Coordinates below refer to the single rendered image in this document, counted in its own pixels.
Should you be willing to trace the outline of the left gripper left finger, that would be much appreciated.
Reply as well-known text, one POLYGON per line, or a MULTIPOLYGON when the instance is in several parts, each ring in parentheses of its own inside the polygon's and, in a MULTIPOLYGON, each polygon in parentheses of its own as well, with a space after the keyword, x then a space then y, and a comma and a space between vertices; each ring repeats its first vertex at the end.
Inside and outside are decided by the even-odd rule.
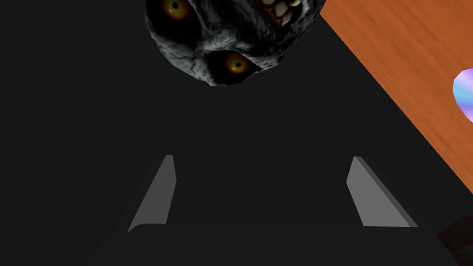
POLYGON ((173 156, 166 155, 140 202, 128 231, 142 224, 166 224, 175 186, 173 156))

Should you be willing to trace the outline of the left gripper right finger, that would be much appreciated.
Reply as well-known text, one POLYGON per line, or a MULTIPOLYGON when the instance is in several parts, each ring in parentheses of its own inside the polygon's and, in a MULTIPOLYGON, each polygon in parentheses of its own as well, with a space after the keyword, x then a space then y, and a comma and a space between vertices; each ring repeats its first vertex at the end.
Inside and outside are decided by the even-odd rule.
POLYGON ((418 226, 362 157, 353 158, 346 184, 363 226, 418 226))

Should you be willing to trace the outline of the iridescent blue purple object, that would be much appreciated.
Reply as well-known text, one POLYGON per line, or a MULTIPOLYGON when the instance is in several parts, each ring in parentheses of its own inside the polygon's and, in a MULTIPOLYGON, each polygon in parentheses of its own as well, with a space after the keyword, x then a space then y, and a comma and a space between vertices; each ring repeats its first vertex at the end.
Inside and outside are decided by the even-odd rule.
POLYGON ((452 92, 461 112, 473 123, 473 68, 455 77, 452 92))

